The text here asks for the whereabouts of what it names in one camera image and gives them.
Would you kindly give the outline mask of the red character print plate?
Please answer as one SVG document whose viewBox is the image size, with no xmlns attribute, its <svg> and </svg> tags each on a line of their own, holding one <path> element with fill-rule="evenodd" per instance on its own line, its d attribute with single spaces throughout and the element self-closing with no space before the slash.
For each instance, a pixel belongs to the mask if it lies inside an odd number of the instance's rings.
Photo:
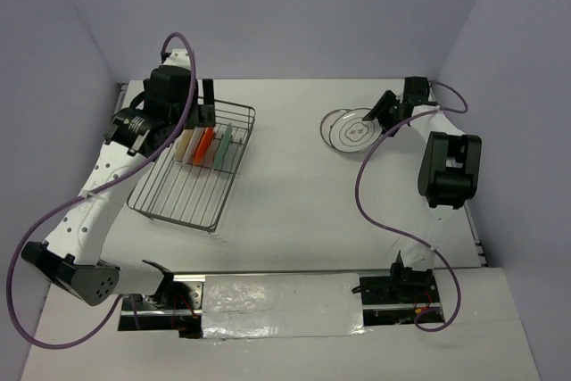
<svg viewBox="0 0 571 381">
<path fill-rule="evenodd" d="M 324 116 L 324 118 L 320 122 L 319 132 L 321 135 L 322 140 L 325 144 L 333 149 L 333 145 L 330 139 L 330 130 L 335 122 L 343 117 L 346 113 L 348 113 L 350 109 L 335 109 Z"/>
</svg>

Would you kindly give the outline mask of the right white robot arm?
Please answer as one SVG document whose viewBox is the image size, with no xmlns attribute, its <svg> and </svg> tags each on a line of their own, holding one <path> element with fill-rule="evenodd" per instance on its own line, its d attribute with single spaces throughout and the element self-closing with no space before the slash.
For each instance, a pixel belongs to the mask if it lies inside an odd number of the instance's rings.
<svg viewBox="0 0 571 381">
<path fill-rule="evenodd" d="M 477 190 L 482 140 L 454 126 L 446 112 L 463 114 L 468 105 L 462 100 L 461 110 L 443 107 L 431 99 L 434 82 L 425 77 L 404 79 L 402 96 L 391 91 L 383 94 L 364 117 L 381 127 L 381 137 L 371 146 L 376 150 L 388 137 L 410 126 L 426 143 L 418 171 L 418 193 L 426 201 L 432 220 L 422 227 L 416 237 L 396 228 L 384 229 L 412 240 L 400 250 L 389 278 L 388 292 L 398 302 L 406 302 L 418 292 L 418 278 L 434 268 L 434 259 L 442 255 L 438 242 L 452 215 L 472 199 Z"/>
</svg>

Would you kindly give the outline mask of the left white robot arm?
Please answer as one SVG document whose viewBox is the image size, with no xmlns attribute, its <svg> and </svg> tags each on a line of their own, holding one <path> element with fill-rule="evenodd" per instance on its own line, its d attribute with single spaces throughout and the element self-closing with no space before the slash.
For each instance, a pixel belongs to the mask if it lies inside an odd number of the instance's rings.
<svg viewBox="0 0 571 381">
<path fill-rule="evenodd" d="M 154 308 L 175 296 L 173 273 L 156 262 L 130 264 L 103 260 L 103 244 L 152 156 L 188 128 L 215 122 L 212 79 L 191 82 L 187 68 L 161 65 L 144 81 L 143 91 L 117 111 L 79 199 L 41 242 L 23 246 L 21 258 L 50 282 L 90 306 L 111 294 L 142 294 Z"/>
</svg>

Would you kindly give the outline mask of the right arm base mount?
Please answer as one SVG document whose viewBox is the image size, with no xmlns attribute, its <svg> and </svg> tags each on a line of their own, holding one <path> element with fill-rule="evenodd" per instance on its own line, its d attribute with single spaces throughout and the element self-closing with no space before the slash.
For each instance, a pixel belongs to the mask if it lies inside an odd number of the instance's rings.
<svg viewBox="0 0 571 381">
<path fill-rule="evenodd" d="M 412 274 L 400 263 L 390 269 L 358 272 L 358 282 L 351 292 L 359 296 L 366 310 L 412 310 L 433 307 L 440 301 L 432 270 Z"/>
</svg>

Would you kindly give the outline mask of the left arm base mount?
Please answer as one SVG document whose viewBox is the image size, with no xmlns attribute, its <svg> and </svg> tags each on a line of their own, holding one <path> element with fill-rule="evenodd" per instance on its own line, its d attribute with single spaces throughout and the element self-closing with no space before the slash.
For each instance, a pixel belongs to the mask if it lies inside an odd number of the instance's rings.
<svg viewBox="0 0 571 381">
<path fill-rule="evenodd" d="M 150 296 L 125 297 L 120 309 L 120 332 L 170 331 L 180 338 L 203 337 L 202 315 L 205 276 L 176 275 L 175 285 L 166 301 Z"/>
</svg>

